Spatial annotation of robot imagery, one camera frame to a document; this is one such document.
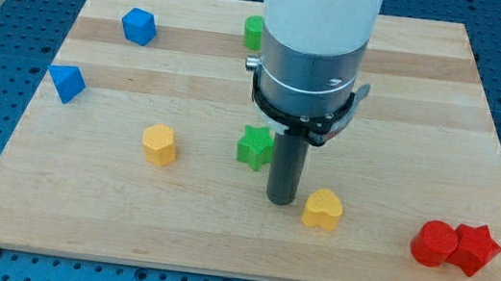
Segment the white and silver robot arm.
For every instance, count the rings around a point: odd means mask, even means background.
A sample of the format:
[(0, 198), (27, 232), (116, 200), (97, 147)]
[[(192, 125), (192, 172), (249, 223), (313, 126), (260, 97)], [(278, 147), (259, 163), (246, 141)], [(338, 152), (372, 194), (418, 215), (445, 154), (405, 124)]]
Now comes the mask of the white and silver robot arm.
[(349, 125), (371, 87), (355, 85), (384, 0), (263, 0), (252, 101), (274, 131), (266, 195), (288, 205), (309, 146)]

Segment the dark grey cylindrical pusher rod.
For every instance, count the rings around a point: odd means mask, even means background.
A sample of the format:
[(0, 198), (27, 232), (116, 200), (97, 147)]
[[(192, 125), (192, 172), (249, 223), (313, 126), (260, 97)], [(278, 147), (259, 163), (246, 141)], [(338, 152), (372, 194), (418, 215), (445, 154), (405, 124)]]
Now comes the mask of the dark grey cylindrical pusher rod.
[(275, 135), (266, 195), (273, 204), (288, 205), (297, 194), (308, 143), (299, 136)]

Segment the black clamp ring mount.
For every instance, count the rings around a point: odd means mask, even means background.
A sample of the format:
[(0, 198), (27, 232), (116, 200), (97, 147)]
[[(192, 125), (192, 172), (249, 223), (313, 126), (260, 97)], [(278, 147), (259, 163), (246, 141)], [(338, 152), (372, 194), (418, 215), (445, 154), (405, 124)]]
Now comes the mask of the black clamp ring mount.
[(290, 115), (273, 107), (258, 87), (258, 74), (253, 74), (251, 100), (255, 111), (263, 122), (278, 135), (292, 135), (303, 138), (312, 146), (322, 146), (337, 136), (349, 125), (356, 115), (359, 104), (368, 96), (371, 86), (364, 84), (355, 92), (351, 92), (347, 101), (336, 111), (314, 117), (307, 115)]

